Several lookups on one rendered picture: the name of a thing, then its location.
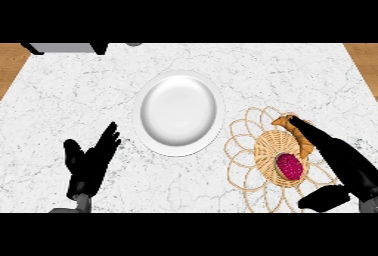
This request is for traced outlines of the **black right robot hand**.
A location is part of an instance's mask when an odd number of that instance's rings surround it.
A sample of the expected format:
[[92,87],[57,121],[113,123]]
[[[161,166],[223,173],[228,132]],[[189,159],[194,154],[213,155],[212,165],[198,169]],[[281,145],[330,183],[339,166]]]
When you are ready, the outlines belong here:
[[350,201],[350,195],[362,203],[371,200],[378,203],[378,169],[371,161],[345,140],[331,137],[297,116],[290,119],[290,123],[315,145],[342,181],[342,185],[327,185],[303,197],[299,208],[327,212]]

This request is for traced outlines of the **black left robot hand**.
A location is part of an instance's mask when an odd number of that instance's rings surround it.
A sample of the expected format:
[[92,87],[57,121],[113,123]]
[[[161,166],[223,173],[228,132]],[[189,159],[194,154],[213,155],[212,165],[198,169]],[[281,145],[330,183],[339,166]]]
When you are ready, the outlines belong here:
[[107,127],[99,141],[88,151],[83,151],[74,139],[64,142],[65,165],[71,173],[67,197],[74,199],[80,194],[94,197],[98,194],[108,165],[122,144],[117,124]]

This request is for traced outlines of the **pink frosted cupcake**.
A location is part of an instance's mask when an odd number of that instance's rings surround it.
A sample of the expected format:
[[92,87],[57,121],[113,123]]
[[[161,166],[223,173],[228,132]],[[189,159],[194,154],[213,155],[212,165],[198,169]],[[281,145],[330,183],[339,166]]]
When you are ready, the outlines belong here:
[[303,164],[294,154],[281,153],[275,158],[275,168],[278,175],[290,181],[302,178],[305,171]]

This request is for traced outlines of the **woven wicker flower placemat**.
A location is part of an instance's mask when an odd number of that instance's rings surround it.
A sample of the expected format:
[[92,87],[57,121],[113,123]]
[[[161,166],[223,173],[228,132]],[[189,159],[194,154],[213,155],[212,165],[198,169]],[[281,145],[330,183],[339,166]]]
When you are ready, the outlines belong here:
[[[250,107],[244,118],[229,124],[231,138],[225,143],[228,182],[243,192],[252,213],[303,213],[299,200],[325,185],[340,184],[316,147],[303,159],[293,134],[272,124],[285,115],[293,112],[281,113],[271,106],[265,109]],[[302,178],[296,181],[278,175],[275,158],[281,153],[294,154],[303,164]]]

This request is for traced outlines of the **white oval plate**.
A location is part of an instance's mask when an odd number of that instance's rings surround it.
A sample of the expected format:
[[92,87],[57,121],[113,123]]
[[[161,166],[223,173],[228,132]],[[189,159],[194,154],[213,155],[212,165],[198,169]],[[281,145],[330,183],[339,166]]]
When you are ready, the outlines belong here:
[[145,146],[169,157],[200,152],[223,126],[225,100],[213,81],[198,72],[157,75],[135,100],[133,128]]

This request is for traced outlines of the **brown croissant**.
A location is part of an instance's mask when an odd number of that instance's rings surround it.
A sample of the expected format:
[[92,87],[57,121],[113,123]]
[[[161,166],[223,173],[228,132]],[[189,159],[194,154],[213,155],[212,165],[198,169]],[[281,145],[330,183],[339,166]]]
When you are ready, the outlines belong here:
[[306,159],[309,154],[314,152],[315,146],[308,140],[308,138],[305,137],[297,126],[291,123],[294,118],[296,118],[296,115],[281,116],[278,119],[272,121],[272,124],[283,126],[287,129],[287,131],[293,134],[300,146],[300,157]]

